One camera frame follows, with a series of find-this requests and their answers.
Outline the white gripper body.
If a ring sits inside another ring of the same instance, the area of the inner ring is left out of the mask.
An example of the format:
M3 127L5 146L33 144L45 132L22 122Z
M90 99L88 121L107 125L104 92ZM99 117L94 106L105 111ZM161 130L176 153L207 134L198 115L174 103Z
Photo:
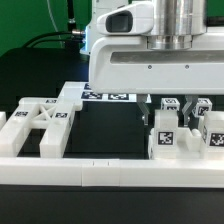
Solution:
M224 94L224 26L204 1L136 1L97 18L89 61L97 93Z

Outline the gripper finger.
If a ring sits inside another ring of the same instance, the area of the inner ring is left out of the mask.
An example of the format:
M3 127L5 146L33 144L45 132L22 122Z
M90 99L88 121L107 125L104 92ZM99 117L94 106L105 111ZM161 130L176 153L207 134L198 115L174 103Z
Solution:
M182 113L184 117L184 125L188 125L188 116L196 106L198 102L198 96L197 95L186 95L185 96L186 103L184 107L182 108Z
M141 112L143 113L143 121L145 125L149 124L149 108L146 104L147 96L145 94L137 95L137 105L139 106Z

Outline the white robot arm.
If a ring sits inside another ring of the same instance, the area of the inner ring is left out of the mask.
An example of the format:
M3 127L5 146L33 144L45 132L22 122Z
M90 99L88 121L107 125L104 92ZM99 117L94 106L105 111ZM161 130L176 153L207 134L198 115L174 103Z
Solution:
M224 18L206 0L92 0L81 52L97 93L184 95L185 116L200 95L224 95Z

